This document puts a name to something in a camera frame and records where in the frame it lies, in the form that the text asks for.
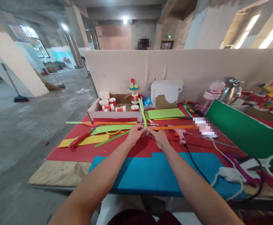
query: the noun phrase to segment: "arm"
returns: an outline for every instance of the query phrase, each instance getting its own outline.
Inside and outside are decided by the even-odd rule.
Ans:
[[[180,190],[204,225],[243,224],[225,200],[173,149],[164,131],[147,129],[165,154]]]
[[[133,126],[126,140],[82,179],[50,225],[89,224],[97,206],[111,190],[129,151],[145,130],[142,125]]]

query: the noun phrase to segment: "white box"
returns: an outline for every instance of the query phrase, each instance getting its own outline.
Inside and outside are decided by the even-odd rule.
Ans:
[[[94,118],[111,118],[111,119],[119,119],[119,118],[137,118],[138,122],[143,122],[143,116],[142,112],[130,112],[130,107],[132,105],[131,98],[128,98],[127,100],[124,100],[125,95],[112,95],[110,94],[111,98],[116,98],[118,106],[122,106],[124,104],[129,104],[129,107],[127,107],[126,110],[129,110],[127,112],[98,112],[99,110],[102,110],[102,106],[99,104],[99,101],[101,98],[99,97],[89,108],[87,111],[91,121],[94,121]]]

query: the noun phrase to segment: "pink water bottle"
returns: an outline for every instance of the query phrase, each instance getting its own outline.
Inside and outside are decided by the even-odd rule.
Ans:
[[[203,100],[196,108],[205,115],[213,100],[220,97],[221,91],[223,90],[224,86],[225,83],[223,81],[213,82],[209,89],[207,89],[204,93]]]

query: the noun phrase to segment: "yellow paper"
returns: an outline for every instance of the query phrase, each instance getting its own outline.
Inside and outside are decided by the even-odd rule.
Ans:
[[[83,139],[78,145],[87,145],[87,144],[100,143],[100,142],[106,141],[108,139],[109,139],[108,134],[89,136],[89,137]],[[60,143],[60,145],[58,146],[58,148],[68,147],[73,142],[73,140],[75,140],[75,139],[71,138],[71,139],[63,140]]]
[[[169,119],[180,119],[180,118],[162,118],[162,119],[154,119],[154,120],[169,120]]]

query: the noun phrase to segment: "hand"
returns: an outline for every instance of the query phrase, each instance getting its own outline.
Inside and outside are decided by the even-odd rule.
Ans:
[[[150,128],[147,128],[146,135],[153,138],[156,141],[158,148],[162,151],[170,146],[167,135],[163,130],[156,132]]]
[[[135,146],[136,142],[142,134],[146,131],[143,125],[135,125],[130,129],[130,132],[128,134],[128,137],[126,138],[126,142],[131,144],[132,146]]]

